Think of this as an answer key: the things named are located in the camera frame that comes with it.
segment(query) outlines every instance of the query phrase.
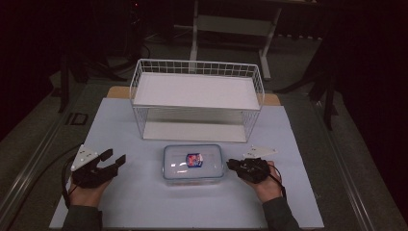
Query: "floor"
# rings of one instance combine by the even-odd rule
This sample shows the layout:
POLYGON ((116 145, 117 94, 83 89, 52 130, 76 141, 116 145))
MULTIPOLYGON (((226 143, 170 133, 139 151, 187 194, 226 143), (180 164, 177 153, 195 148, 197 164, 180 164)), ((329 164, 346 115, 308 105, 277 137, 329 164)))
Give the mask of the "floor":
MULTIPOLYGON (((191 37, 188 31, 179 35, 172 44, 151 37, 143 48, 144 57, 187 60, 191 37)), ((199 60, 259 64, 254 48, 257 41, 237 48, 228 42, 213 44, 207 38, 199 44, 199 60)), ((272 80, 264 82, 266 92, 299 80, 318 47, 318 40, 276 38, 268 53, 272 80)), ((119 73, 127 82, 113 82, 90 73, 86 84, 71 81, 70 104, 62 114, 57 113, 60 99, 49 95, 0 143, 1 230, 49 230, 61 198, 64 162, 86 139, 99 103, 110 87, 128 86, 133 69, 119 73)), ((50 78, 57 86, 59 73, 50 78)), ((330 132, 321 119, 324 102, 311 102, 307 97, 310 87, 278 96, 290 118, 315 192, 325 224, 323 230, 408 230, 342 96, 336 93, 337 114, 332 116, 330 132)))

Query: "table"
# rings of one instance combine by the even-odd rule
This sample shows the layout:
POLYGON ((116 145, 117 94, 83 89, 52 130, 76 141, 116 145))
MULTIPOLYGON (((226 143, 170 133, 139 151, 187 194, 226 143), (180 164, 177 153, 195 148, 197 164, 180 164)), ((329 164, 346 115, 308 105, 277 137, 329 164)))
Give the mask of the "table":
MULTIPOLYGON (((109 97, 127 95, 128 88, 112 88, 109 97)), ((268 99, 277 97, 268 95, 268 99)), ((163 150, 188 141, 144 141, 140 138, 128 99, 105 98, 89 130, 85 146, 97 152, 114 149, 127 154, 127 163, 106 190, 100 204, 105 228, 120 229, 259 229, 267 227, 255 193, 232 171, 219 184, 168 186, 162 175, 163 150)), ((293 215, 304 228, 323 223, 291 125, 282 106, 265 106, 248 143, 219 143, 224 160, 242 159, 251 145, 276 148, 275 161, 287 188, 293 215)), ((61 228, 67 209, 61 200, 51 228, 61 228)))

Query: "sleeve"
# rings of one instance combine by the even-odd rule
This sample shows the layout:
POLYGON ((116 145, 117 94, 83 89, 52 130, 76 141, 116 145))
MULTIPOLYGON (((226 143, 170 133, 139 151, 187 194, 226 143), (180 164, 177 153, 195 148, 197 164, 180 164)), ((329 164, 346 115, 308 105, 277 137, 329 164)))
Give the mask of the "sleeve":
POLYGON ((64 221, 63 231, 77 230, 102 230, 102 212, 95 207, 71 205, 64 221))
POLYGON ((301 230, 285 198, 272 199, 265 202, 262 207, 269 231, 301 230))

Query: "clear plastic container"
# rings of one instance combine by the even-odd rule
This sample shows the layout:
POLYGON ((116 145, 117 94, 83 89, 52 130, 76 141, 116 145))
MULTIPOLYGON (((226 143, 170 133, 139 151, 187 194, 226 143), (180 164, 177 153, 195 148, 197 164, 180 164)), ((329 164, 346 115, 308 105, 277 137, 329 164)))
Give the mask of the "clear plastic container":
POLYGON ((224 175, 217 144, 169 145, 165 148, 163 176, 170 185, 219 183, 224 175))

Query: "human hand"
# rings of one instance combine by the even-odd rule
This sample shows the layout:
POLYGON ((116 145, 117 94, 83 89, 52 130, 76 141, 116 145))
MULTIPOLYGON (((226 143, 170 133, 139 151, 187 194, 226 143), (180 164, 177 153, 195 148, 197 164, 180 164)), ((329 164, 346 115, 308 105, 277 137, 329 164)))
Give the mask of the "human hand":
POLYGON ((84 189, 73 183, 69 187, 69 200, 71 205, 82 205, 97 208, 102 194, 112 180, 103 183, 97 188, 84 189))
MULTIPOLYGON (((274 168, 274 162, 268 161, 268 165, 270 169, 270 174, 274 176, 277 180, 281 181, 280 176, 278 176, 274 168)), ((258 184, 254 184, 245 180, 243 181, 247 185, 249 185, 252 189, 254 189, 255 193, 257 194, 259 200, 261 200, 262 203, 282 196, 281 187, 271 177, 268 177, 266 180, 258 184)))

